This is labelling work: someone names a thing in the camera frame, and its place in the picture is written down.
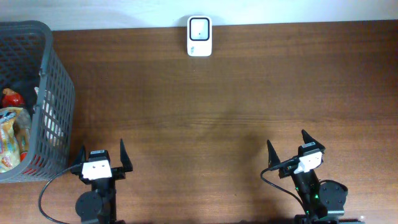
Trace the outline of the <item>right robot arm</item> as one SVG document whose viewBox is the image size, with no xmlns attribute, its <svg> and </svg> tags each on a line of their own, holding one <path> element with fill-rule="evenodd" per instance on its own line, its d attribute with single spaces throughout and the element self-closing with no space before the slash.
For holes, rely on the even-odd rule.
<svg viewBox="0 0 398 224">
<path fill-rule="evenodd" d="M 303 144 L 297 155 L 281 161 L 270 140 L 267 141 L 268 168 L 262 170 L 261 179 L 272 187 L 292 196 L 302 207 L 304 214 L 294 216 L 294 223 L 361 223 L 361 220 L 342 220 L 348 196 L 347 186 L 334 180 L 320 180 L 315 169 L 323 164 L 326 147 L 301 130 Z M 281 179 L 291 177 L 296 194 L 264 178 L 266 172 L 277 170 Z"/>
</svg>

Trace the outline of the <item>grey plastic mesh basket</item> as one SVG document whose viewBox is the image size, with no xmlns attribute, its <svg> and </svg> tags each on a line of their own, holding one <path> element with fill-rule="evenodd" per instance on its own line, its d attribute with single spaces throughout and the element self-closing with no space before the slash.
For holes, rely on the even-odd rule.
<svg viewBox="0 0 398 224">
<path fill-rule="evenodd" d="M 51 179 L 68 165 L 75 87 L 46 24 L 1 23 L 1 88 L 22 95 L 32 119 L 27 155 L 1 182 Z"/>
</svg>

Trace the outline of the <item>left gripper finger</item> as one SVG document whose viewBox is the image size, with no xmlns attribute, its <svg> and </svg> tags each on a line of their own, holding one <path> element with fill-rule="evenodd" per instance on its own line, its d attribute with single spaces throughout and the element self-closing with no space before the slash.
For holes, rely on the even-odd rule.
<svg viewBox="0 0 398 224">
<path fill-rule="evenodd" d="M 77 154 L 75 160 L 72 162 L 72 166 L 76 166 L 79 164 L 82 164 L 86 161 L 86 148 L 84 145 L 79 150 L 79 153 Z"/>
<path fill-rule="evenodd" d="M 133 171 L 133 165 L 132 162 L 127 154 L 124 142 L 122 139 L 120 139 L 120 160 L 122 163 L 122 167 L 124 169 L 124 172 L 132 172 Z"/>
</svg>

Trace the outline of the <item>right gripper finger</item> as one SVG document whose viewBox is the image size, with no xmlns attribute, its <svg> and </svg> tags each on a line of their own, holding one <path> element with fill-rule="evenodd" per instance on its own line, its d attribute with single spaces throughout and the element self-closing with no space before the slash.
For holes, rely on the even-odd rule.
<svg viewBox="0 0 398 224">
<path fill-rule="evenodd" d="M 309 133 L 307 133 L 306 130 L 304 130 L 304 129 L 301 130 L 301 133 L 302 133 L 302 138 L 303 138 L 304 144 L 310 144 L 310 143 L 317 144 L 317 141 L 313 137 L 311 137 L 311 135 L 309 135 Z"/>
<path fill-rule="evenodd" d="M 268 168 L 273 168 L 279 165 L 280 159 L 269 139 L 267 140 L 267 150 L 268 150 Z"/>
</svg>

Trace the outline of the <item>orange biscuit packet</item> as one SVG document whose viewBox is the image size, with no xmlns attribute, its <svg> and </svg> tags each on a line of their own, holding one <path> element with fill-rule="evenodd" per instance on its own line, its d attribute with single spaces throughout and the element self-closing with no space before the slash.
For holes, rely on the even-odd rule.
<svg viewBox="0 0 398 224">
<path fill-rule="evenodd" d="M 16 107 L 22 109 L 13 126 L 22 162 L 29 151 L 30 129 L 32 126 L 30 114 L 25 109 L 25 100 L 19 93 L 10 88 L 5 88 L 2 91 L 1 106 L 2 108 Z"/>
</svg>

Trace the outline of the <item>white cream tube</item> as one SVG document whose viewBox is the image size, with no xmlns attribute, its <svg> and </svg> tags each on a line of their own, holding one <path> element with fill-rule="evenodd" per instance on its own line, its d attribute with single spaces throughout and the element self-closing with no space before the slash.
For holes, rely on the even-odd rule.
<svg viewBox="0 0 398 224">
<path fill-rule="evenodd" d="M 59 110 L 59 101 L 57 97 L 49 90 L 44 91 L 44 100 L 42 109 L 44 112 L 44 117 L 42 119 L 42 124 L 44 125 L 44 130 L 42 131 L 41 137 L 43 140 L 52 147 L 63 147 L 65 146 L 65 133 L 61 126 L 61 118 Z"/>
</svg>

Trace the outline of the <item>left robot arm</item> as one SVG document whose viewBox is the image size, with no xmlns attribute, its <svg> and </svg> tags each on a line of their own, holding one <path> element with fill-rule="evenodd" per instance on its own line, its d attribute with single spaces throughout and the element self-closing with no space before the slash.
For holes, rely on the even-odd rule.
<svg viewBox="0 0 398 224">
<path fill-rule="evenodd" d="M 120 141 L 119 149 L 122 164 L 119 167 L 111 167 L 107 150 L 91 151 L 86 155 L 84 146 L 73 161 L 71 173 L 91 187 L 90 191 L 79 196 L 75 204 L 82 223 L 125 222 L 117 218 L 116 181 L 124 180 L 126 173 L 133 171 L 133 165 L 123 141 Z"/>
</svg>

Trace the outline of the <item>white barcode scanner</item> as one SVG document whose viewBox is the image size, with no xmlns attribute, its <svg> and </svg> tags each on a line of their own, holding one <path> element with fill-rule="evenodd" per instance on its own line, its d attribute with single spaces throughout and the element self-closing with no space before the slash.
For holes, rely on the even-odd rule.
<svg viewBox="0 0 398 224">
<path fill-rule="evenodd" d="M 190 16 L 187 19 L 187 54 L 208 57 L 213 49 L 213 23 L 208 16 Z"/>
</svg>

